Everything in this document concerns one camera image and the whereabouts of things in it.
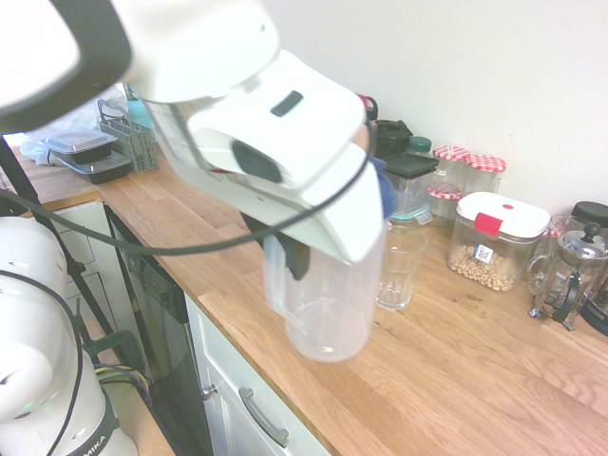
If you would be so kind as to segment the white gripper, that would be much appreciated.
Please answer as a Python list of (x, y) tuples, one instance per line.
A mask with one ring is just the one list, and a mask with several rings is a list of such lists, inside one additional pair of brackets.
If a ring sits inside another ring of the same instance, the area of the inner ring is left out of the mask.
[(383, 230), (376, 171), (352, 142), (319, 153), (259, 152), (232, 142), (211, 157), (214, 163), (204, 166), (200, 151), (186, 146), (170, 153), (169, 162), (186, 183), (237, 208), (253, 238), (273, 236), (275, 228), (284, 233), (276, 237), (296, 281), (309, 271), (310, 247), (358, 262)]

